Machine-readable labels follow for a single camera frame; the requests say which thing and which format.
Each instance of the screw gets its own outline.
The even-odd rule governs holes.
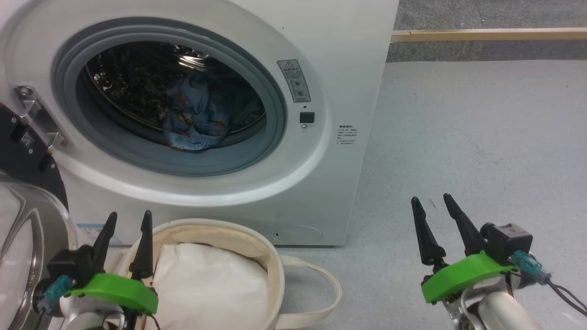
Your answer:
[[[31,89],[28,87],[21,87],[21,95],[22,96],[29,96],[31,94]]]

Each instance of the washing machine door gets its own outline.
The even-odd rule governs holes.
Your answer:
[[[59,170],[32,119],[0,104],[0,329],[34,329],[32,295],[46,263],[77,248]]]

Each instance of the metal hinge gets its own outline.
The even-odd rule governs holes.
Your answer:
[[[56,147],[66,147],[68,141],[59,131],[59,126],[39,100],[34,89],[31,86],[18,85],[14,87],[14,91],[25,107],[21,123],[30,126],[39,134],[49,153],[53,153]]]

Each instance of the washing machine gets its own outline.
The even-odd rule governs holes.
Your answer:
[[[112,242],[132,244],[151,210],[154,225],[214,218],[274,244],[342,245],[397,3],[2,0],[0,102],[89,240],[117,211]],[[168,86],[194,72],[256,106],[207,150],[177,150]]]

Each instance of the gray rubber seal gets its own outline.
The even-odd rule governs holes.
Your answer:
[[[134,41],[168,42],[198,49],[244,77],[263,101],[266,125],[227,147],[185,153],[142,139],[99,109],[82,69],[99,52]],[[269,155],[285,130],[284,96],[269,72],[235,43],[194,25],[157,18],[122,18],[91,26],[70,39],[53,67],[54,93],[73,124],[105,152],[131,164],[175,176],[216,176],[242,170]]]

